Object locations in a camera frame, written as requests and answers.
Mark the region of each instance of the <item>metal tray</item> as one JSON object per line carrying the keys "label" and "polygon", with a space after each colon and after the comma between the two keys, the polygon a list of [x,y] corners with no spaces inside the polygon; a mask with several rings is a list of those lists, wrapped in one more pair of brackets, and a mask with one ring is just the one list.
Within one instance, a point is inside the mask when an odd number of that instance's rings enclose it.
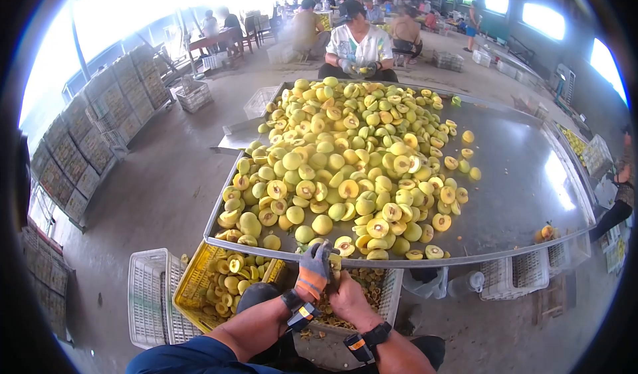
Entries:
{"label": "metal tray", "polygon": [[[292,87],[292,84],[280,85],[275,96],[281,95],[281,91]],[[416,91],[423,89],[422,86],[397,85],[409,86]],[[440,95],[448,94],[448,91],[432,91]],[[468,145],[459,134],[450,139],[443,153],[457,157],[461,148],[471,147],[475,154],[470,162],[481,169],[482,179],[474,182],[459,171],[442,170],[446,176],[452,173],[459,187],[467,188],[470,195],[470,201],[461,208],[460,217],[452,219],[451,228],[444,233],[435,232],[430,242],[450,251],[452,258],[406,260],[393,257],[390,253],[390,260],[366,260],[360,259],[361,256],[356,252],[352,258],[343,261],[345,266],[409,268],[482,262],[546,248],[583,234],[595,225],[591,203],[580,182],[575,163],[546,124],[501,104],[491,104],[469,96],[460,97],[463,100],[461,107],[451,107],[450,100],[444,99],[440,114],[458,123],[460,134],[472,130],[475,141]],[[230,133],[224,138],[226,143],[223,145],[247,147],[251,141],[259,140],[260,136],[262,142],[267,142],[267,135],[257,132],[257,126],[262,122],[263,118],[255,118],[228,127]],[[231,184],[235,168],[236,165],[228,175],[227,184]],[[222,203],[220,196],[204,232],[207,242],[257,255],[299,260],[300,255],[294,253],[297,244],[293,234],[286,234],[276,225],[264,229],[263,235],[271,230],[278,235],[282,241],[280,251],[215,239],[214,235],[219,231],[216,219],[222,211]],[[315,216],[306,211],[303,224],[310,225]],[[535,244],[534,234],[547,221],[551,221],[565,235],[560,239]],[[336,222],[329,234],[330,239],[340,235],[352,237],[352,226],[353,222]],[[425,244],[413,242],[412,247],[423,249]]]}

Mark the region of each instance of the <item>plastic bottle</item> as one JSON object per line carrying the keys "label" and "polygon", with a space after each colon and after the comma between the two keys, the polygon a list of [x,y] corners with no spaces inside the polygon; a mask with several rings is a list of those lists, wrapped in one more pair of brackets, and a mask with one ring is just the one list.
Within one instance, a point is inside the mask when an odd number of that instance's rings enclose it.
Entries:
{"label": "plastic bottle", "polygon": [[452,298],[483,291],[485,276],[480,271],[471,271],[464,276],[451,279],[447,283],[447,293]]}

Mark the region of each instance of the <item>work glove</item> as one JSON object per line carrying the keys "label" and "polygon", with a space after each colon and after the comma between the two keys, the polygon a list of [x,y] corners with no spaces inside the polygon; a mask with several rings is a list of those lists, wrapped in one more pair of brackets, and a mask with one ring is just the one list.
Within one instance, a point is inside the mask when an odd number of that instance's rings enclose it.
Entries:
{"label": "work glove", "polygon": [[355,63],[353,63],[352,61],[342,58],[339,60],[339,65],[341,66],[343,72],[345,72],[347,75],[357,75],[357,71],[355,70]]}
{"label": "work glove", "polygon": [[299,277],[295,288],[308,291],[318,301],[323,289],[328,284],[330,275],[330,262],[328,257],[332,252],[332,243],[323,240],[323,243],[313,244],[299,260]]}
{"label": "work glove", "polygon": [[357,72],[362,75],[364,78],[371,78],[376,74],[376,62],[370,62],[363,64],[360,68],[357,69]]}

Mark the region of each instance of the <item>plastic bag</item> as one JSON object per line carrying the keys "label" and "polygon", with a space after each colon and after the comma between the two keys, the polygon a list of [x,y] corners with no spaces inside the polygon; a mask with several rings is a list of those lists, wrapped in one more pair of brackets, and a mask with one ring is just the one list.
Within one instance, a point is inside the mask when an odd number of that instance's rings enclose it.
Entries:
{"label": "plastic bag", "polygon": [[435,299],[445,298],[447,295],[447,272],[447,266],[439,267],[436,270],[436,277],[432,281],[422,283],[412,277],[410,270],[405,269],[403,271],[403,288],[425,299],[430,298],[430,296]]}

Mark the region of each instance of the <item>yellow plastic crate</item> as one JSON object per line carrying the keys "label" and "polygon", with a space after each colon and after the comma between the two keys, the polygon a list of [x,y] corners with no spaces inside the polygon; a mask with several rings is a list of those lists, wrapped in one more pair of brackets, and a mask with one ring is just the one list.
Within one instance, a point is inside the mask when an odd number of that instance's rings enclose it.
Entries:
{"label": "yellow plastic crate", "polygon": [[[202,332],[206,333],[226,321],[216,316],[204,314],[200,308],[202,296],[197,292],[210,284],[206,271],[208,262],[224,254],[224,249],[202,241],[188,264],[182,279],[173,294],[173,306]],[[264,273],[264,283],[279,283],[283,279],[285,262],[272,259]]]}

